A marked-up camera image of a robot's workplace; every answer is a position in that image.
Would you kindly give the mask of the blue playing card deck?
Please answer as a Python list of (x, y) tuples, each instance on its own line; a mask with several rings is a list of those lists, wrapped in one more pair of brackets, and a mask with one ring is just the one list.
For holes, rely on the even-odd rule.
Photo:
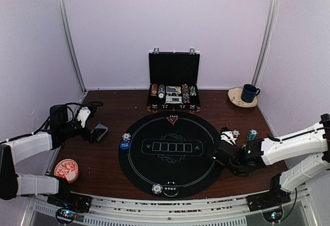
[(94, 141), (100, 141), (102, 137), (108, 132), (108, 127), (98, 124), (91, 132)]

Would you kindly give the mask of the white blue chip stack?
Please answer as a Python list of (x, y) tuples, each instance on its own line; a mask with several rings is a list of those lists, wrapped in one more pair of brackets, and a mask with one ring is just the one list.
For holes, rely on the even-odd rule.
[(240, 132), (238, 130), (233, 130), (232, 135), (234, 138), (237, 138), (240, 135)]

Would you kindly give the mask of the green chip stack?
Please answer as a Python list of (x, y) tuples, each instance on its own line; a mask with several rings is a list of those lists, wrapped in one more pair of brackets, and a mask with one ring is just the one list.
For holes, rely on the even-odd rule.
[(253, 141), (257, 138), (257, 136), (258, 136), (258, 131), (255, 129), (251, 129), (247, 135), (247, 140)]

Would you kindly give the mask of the white blue chips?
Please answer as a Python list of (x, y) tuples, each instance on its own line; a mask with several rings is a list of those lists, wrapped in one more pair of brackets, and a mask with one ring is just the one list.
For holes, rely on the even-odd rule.
[(122, 140), (123, 141), (130, 141), (131, 140), (131, 134), (130, 133), (124, 133), (122, 135)]
[(152, 193), (156, 194), (156, 195), (159, 195), (161, 194), (163, 191), (163, 186), (160, 185), (160, 184), (154, 184), (152, 186)]

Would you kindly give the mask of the blue small blind button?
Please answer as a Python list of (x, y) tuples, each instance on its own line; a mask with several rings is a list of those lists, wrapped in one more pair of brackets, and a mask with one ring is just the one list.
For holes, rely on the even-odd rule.
[(130, 148), (130, 141), (122, 141), (120, 142), (119, 148), (123, 151), (129, 150)]

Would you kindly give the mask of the red triangle all-in marker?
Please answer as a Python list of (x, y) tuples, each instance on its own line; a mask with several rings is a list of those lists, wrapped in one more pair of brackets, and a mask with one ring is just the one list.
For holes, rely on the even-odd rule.
[(166, 119), (174, 126), (178, 120), (178, 116), (168, 116)]

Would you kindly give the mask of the clear round dealer button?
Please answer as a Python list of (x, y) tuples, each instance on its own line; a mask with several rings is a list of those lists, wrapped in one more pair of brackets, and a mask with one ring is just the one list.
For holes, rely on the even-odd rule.
[(179, 186), (174, 181), (168, 181), (163, 185), (163, 193), (167, 197), (175, 197), (179, 193)]

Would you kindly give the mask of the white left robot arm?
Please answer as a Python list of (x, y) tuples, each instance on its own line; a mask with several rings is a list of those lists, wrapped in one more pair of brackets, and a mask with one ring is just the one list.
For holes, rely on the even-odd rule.
[(94, 117), (102, 102), (78, 104), (79, 110), (72, 114), (72, 103), (54, 105), (49, 116), (34, 132), (6, 139), (1, 142), (1, 199), (11, 200), (17, 196), (44, 195), (54, 198), (62, 207), (77, 204), (67, 179), (49, 175), (18, 174), (15, 166), (37, 154), (62, 147), (66, 140), (80, 136), (94, 143), (101, 139), (107, 128), (90, 130), (87, 121)]

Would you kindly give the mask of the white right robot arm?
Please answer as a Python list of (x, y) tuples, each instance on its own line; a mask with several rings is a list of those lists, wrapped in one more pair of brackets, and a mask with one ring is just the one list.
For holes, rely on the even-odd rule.
[(248, 176), (257, 169), (301, 155), (307, 158), (272, 178), (270, 191), (264, 196), (269, 206), (275, 206), (284, 195), (329, 169), (329, 114), (321, 115), (319, 122), (304, 130), (249, 141), (241, 147), (230, 138), (221, 139), (208, 152), (211, 159), (236, 176)]

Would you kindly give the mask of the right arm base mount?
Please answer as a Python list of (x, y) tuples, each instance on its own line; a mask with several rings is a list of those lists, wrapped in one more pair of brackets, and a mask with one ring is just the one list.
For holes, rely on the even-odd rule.
[(263, 219), (271, 224), (281, 223), (285, 220), (293, 211), (296, 203), (295, 198), (292, 208), (285, 215), (283, 205), (291, 201), (290, 193), (271, 193), (268, 191), (249, 195), (246, 200), (250, 212), (261, 211)]

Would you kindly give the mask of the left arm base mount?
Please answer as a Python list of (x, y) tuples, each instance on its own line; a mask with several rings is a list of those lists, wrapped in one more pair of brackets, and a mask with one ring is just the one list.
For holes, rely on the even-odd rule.
[(92, 197), (72, 193), (69, 198), (60, 195), (47, 195), (47, 202), (58, 207), (55, 219), (62, 225), (72, 223), (79, 213), (88, 213)]

